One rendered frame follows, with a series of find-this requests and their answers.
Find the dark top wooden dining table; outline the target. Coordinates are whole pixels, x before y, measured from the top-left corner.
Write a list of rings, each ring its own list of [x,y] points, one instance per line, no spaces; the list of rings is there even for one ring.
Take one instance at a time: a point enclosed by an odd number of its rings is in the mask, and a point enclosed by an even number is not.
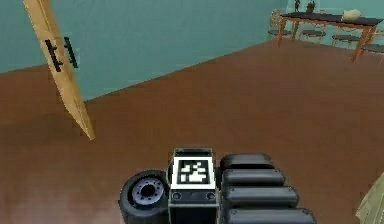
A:
[[[366,17],[359,17],[353,21],[343,21],[341,15],[306,13],[306,12],[286,13],[286,14],[282,14],[281,17],[282,17],[282,20],[278,29],[277,37],[276,37],[277,46],[281,45],[283,31],[285,29],[287,21],[293,22],[293,29],[290,36],[291,41],[295,40],[295,35],[300,22],[332,25],[340,28],[347,27],[347,28],[361,29],[362,34],[359,38],[359,41],[356,45],[353,56],[351,58],[352,63],[356,62],[358,56],[361,53],[363,45],[368,40],[371,39],[371,37],[373,36],[373,33],[376,31],[378,24],[383,22],[383,19],[366,18]]]

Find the pale beige furniture corner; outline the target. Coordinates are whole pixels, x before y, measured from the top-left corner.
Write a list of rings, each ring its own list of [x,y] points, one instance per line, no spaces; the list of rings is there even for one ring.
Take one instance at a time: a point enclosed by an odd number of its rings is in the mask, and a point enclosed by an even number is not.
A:
[[[356,217],[359,224],[384,224],[384,172],[362,199]]]

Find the cream round bowl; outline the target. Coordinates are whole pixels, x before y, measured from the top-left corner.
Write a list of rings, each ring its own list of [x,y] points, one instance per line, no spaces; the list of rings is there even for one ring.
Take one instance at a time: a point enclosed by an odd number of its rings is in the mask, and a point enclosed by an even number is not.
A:
[[[361,16],[358,9],[344,10],[341,20],[342,21],[355,21]]]

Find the wooden chair dark seat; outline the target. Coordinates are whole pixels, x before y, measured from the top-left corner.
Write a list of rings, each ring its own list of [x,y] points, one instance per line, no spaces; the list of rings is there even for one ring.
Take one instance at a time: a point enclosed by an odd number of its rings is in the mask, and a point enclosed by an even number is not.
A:
[[[307,40],[316,38],[317,43],[320,44],[323,37],[326,35],[326,25],[318,23],[303,23],[299,33],[299,39],[305,37]]]
[[[345,42],[347,48],[350,48],[352,43],[358,43],[360,37],[357,35],[356,28],[338,27],[332,35],[332,45],[335,46],[337,42]]]
[[[360,55],[363,55],[366,52],[381,54],[382,58],[380,63],[384,61],[384,44],[377,44],[374,42],[376,37],[384,37],[384,30],[375,31],[371,37],[369,37],[366,43],[362,46]]]

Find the light wooden room door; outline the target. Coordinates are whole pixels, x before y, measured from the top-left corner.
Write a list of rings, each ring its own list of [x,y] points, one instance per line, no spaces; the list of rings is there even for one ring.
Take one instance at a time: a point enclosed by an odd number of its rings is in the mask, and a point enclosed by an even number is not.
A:
[[[65,108],[87,137],[93,140],[95,132],[74,76],[73,68],[77,66],[77,62],[73,48],[70,40],[62,37],[59,32],[50,1],[23,0],[23,4]],[[46,39],[57,47],[55,54],[62,62],[60,72],[55,70],[45,44]]]

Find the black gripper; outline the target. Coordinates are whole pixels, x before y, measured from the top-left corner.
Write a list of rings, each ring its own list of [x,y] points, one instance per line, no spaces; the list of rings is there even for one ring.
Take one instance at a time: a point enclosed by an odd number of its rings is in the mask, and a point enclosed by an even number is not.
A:
[[[169,224],[166,172],[146,170],[123,185],[118,205],[124,224]]]

